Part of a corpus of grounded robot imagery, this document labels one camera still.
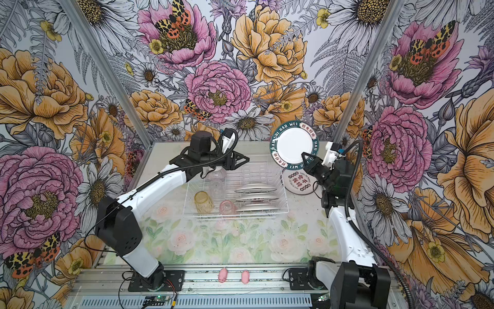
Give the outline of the plate with red characters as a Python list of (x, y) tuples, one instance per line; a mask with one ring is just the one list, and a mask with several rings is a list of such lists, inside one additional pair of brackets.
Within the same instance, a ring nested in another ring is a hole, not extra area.
[(316, 188), (316, 178), (308, 175), (303, 169), (293, 171), (285, 169), (282, 172), (285, 189), (296, 195), (312, 194)]

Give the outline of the plate with green lettered rim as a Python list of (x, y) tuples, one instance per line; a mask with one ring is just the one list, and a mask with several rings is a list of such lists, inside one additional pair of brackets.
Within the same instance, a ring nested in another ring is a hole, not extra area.
[(318, 154), (319, 139), (315, 130), (305, 122), (289, 121), (279, 126), (270, 140), (270, 154), (274, 162), (293, 171), (304, 168), (303, 152)]

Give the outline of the plate with orange sunburst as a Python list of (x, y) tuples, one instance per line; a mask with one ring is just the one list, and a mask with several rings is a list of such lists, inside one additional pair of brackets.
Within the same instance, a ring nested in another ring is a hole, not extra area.
[(247, 203), (247, 202), (271, 202), (278, 200), (279, 197), (274, 194), (264, 194), (264, 193), (255, 193), (255, 194), (246, 194), (239, 198), (236, 198), (236, 202)]

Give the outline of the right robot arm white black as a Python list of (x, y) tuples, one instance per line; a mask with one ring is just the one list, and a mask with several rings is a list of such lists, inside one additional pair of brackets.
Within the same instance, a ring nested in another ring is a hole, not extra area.
[(368, 239), (355, 222), (351, 193), (358, 168), (345, 160), (348, 149), (328, 142), (324, 158), (303, 153), (305, 172), (321, 189), (320, 201), (334, 229), (341, 260), (313, 257), (307, 277), (314, 287), (325, 287), (331, 308), (387, 308), (391, 288), (389, 271), (378, 266)]

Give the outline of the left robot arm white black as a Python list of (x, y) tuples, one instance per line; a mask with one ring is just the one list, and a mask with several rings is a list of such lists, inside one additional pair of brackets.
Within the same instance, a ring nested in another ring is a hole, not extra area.
[(234, 129), (223, 130), (218, 139), (207, 131), (197, 131), (189, 146), (156, 176), (128, 193), (101, 199), (93, 228), (95, 235), (134, 270), (144, 288), (158, 290), (165, 282), (163, 265), (142, 240), (140, 222), (144, 215), (166, 195), (201, 174), (204, 168), (234, 171), (248, 163), (248, 157), (235, 151), (239, 138)]

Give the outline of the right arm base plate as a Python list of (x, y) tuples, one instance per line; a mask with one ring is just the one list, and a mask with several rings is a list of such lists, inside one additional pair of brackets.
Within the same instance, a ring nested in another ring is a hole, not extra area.
[(283, 276), (288, 281), (290, 290), (327, 290), (328, 288), (311, 275), (308, 268), (289, 268), (288, 277)]

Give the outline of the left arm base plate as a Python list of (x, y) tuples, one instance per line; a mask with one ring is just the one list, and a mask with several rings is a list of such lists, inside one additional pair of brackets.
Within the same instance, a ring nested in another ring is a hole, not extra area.
[(184, 270), (158, 270), (150, 278), (133, 272), (127, 289), (129, 292), (181, 292), (184, 279)]

